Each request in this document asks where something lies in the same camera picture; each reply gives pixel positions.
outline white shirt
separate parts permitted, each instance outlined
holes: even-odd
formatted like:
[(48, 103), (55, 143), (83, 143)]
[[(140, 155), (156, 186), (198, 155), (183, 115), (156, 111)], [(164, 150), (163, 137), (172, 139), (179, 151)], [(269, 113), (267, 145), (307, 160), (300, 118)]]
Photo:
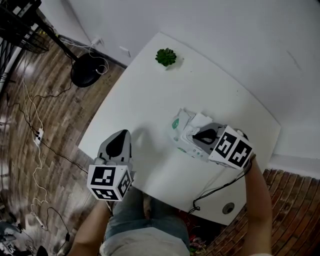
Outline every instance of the white shirt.
[(100, 253), (102, 256), (190, 256), (189, 250), (180, 238), (155, 227), (115, 234), (101, 245)]

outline white wall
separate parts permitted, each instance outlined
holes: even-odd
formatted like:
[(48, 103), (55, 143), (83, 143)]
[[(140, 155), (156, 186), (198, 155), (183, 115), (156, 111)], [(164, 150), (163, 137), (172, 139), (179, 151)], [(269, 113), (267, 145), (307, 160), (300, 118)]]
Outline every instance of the white wall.
[(102, 37), (104, 47), (98, 50), (124, 64), (158, 31), (198, 51), (281, 124), (277, 154), (320, 158), (317, 0), (68, 1), (89, 38)]
[(88, 36), (66, 0), (42, 0), (39, 9), (61, 35), (83, 44), (89, 44)]

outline power strip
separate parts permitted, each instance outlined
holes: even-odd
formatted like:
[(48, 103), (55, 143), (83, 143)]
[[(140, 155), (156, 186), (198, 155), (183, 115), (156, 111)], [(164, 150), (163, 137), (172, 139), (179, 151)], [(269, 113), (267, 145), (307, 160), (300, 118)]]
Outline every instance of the power strip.
[(44, 130), (42, 130), (41, 128), (39, 129), (39, 131), (37, 132), (37, 134), (35, 135), (35, 139), (33, 140), (34, 143), (39, 146), (41, 143), (42, 138), (44, 137)]

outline potted plant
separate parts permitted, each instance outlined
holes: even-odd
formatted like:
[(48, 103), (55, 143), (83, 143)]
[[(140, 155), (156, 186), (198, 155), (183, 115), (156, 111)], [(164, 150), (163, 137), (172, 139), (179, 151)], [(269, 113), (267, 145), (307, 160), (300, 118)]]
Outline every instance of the potted plant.
[(160, 49), (156, 53), (155, 58), (159, 64), (166, 70), (170, 65), (176, 62), (177, 55), (175, 52), (169, 48), (167, 49)]

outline person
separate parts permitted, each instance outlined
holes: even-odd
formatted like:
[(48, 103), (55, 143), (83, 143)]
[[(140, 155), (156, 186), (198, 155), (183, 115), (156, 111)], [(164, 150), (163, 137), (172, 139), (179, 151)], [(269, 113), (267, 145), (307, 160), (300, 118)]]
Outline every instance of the person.
[[(248, 229), (241, 253), (268, 256), (272, 204), (255, 158), (245, 175), (245, 187)], [(189, 256), (187, 227), (174, 208), (155, 198), (150, 207), (150, 219), (146, 219), (143, 193), (134, 187), (115, 206), (110, 220), (106, 202), (98, 201), (79, 228), (68, 256), (96, 256), (99, 251), (102, 256)]]

